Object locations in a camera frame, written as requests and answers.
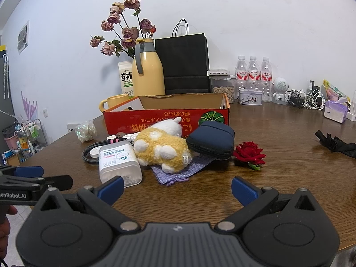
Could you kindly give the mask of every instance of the electrical outlet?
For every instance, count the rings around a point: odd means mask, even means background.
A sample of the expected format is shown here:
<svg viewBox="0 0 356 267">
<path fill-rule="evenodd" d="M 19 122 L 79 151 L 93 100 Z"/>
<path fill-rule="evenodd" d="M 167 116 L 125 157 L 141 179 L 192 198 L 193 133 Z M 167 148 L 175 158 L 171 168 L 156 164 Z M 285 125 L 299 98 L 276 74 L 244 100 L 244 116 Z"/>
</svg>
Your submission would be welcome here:
<svg viewBox="0 0 356 267">
<path fill-rule="evenodd" d="M 68 124 L 67 124 L 67 130 L 68 130 L 68 132 L 74 131 L 74 129 L 75 129 L 75 127 L 76 127 L 77 125 L 80 125 L 80 123 L 68 123 Z"/>
</svg>

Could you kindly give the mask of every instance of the human hand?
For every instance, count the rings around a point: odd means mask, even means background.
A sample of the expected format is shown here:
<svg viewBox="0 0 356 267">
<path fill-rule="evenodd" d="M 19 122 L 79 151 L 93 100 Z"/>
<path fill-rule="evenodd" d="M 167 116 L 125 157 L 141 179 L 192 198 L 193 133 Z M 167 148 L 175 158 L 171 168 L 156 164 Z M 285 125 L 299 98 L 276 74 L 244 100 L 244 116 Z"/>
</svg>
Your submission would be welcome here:
<svg viewBox="0 0 356 267">
<path fill-rule="evenodd" d="M 8 209 L 9 215 L 16 215 L 17 209 L 14 206 L 10 206 Z M 5 258 L 6 254 L 8 253 L 8 236 L 10 234 L 10 222 L 8 218 L 5 218 L 5 221 L 0 224 L 0 257 L 2 259 Z"/>
</svg>

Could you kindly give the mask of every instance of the gray thermos handle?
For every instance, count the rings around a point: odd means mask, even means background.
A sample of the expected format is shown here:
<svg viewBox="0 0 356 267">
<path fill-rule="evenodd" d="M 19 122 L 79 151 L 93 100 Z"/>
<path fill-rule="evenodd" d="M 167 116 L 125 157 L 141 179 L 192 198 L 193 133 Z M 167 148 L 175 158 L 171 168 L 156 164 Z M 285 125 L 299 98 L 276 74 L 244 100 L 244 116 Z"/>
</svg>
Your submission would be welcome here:
<svg viewBox="0 0 356 267">
<path fill-rule="evenodd" d="M 144 73 L 144 69 L 142 68 L 142 64 L 141 64 L 141 49 L 143 50 L 144 47 L 145 45 L 141 43 L 135 45 L 136 67 L 137 67 L 138 74 L 142 74 L 142 75 Z"/>
</svg>

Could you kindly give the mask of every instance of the white plush toy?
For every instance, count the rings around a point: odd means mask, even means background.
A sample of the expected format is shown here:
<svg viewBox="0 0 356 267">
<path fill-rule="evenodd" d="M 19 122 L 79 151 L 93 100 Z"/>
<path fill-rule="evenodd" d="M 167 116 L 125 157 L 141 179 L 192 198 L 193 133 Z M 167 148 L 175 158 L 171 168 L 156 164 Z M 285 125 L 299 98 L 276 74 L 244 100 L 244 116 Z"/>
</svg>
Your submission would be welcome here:
<svg viewBox="0 0 356 267">
<path fill-rule="evenodd" d="M 134 151 L 141 166 L 159 164 L 166 173 L 177 173 L 192 161 L 192 152 L 182 136 L 181 118 L 167 119 L 141 131 Z"/>
</svg>

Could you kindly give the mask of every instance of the red box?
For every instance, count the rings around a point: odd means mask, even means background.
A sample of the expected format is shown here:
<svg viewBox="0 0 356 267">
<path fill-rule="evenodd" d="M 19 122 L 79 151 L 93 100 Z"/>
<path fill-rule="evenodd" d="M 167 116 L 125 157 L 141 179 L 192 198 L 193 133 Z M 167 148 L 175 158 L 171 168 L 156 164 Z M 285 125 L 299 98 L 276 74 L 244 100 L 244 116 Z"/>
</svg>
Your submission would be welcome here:
<svg viewBox="0 0 356 267">
<path fill-rule="evenodd" d="M 135 133 L 158 121 L 182 118 L 183 136 L 205 120 L 229 124 L 230 105 L 223 93 L 189 93 L 138 96 L 104 111 L 109 135 Z"/>
</svg>

